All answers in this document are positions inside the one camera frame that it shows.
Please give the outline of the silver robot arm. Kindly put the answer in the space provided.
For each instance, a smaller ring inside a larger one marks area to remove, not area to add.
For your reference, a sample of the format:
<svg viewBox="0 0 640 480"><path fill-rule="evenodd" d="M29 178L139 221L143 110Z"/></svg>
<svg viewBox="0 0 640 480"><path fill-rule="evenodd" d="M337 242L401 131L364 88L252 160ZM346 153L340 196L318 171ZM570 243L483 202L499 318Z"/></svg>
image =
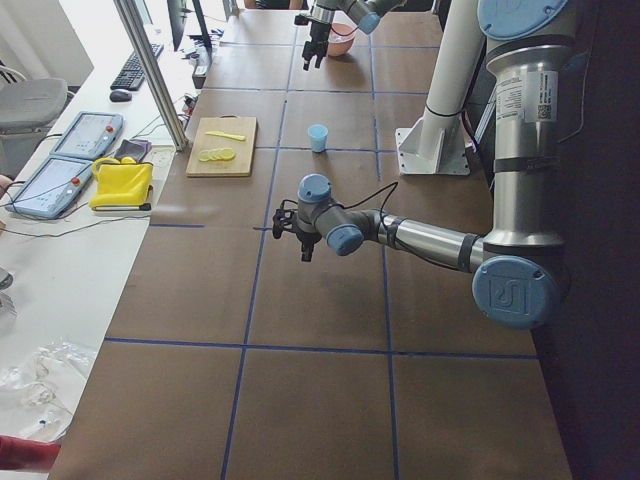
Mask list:
<svg viewBox="0 0 640 480"><path fill-rule="evenodd" d="M465 234L341 205L323 175L305 176L294 208L273 233L295 234L302 257L325 241L338 255L375 241L429 263L469 272L477 307L494 322L533 329L567 289L563 240L554 231L550 181L559 161L559 73L574 46L578 1L455 1L444 26L423 115L396 133L404 174L466 174L459 124L478 65L495 78L493 226Z"/></svg>
<svg viewBox="0 0 640 480"><path fill-rule="evenodd" d="M404 6L401 0L319 0L315 1L308 13L299 13L294 24L311 24L310 39L304 44L302 58L303 69L308 71L311 61L315 60L318 69L327 56L329 35L336 11L344 12L347 17L365 34L370 34L379 25L381 18L396 7Z"/></svg>

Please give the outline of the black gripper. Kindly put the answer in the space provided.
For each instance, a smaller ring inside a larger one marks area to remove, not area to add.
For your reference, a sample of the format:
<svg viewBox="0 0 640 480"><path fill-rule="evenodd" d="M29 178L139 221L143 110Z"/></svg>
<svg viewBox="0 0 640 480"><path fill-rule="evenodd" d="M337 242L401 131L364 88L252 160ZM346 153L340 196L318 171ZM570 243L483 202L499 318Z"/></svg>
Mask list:
<svg viewBox="0 0 640 480"><path fill-rule="evenodd" d="M331 25L324 22L311 22L310 39L303 48L303 70L309 71L310 61L316 58L314 67L320 68L323 58L327 55Z"/></svg>
<svg viewBox="0 0 640 480"><path fill-rule="evenodd" d="M301 261L310 262L312 260L314 246L320 241L320 234L313 231L304 230L297 220L294 221L292 230L301 243Z"/></svg>

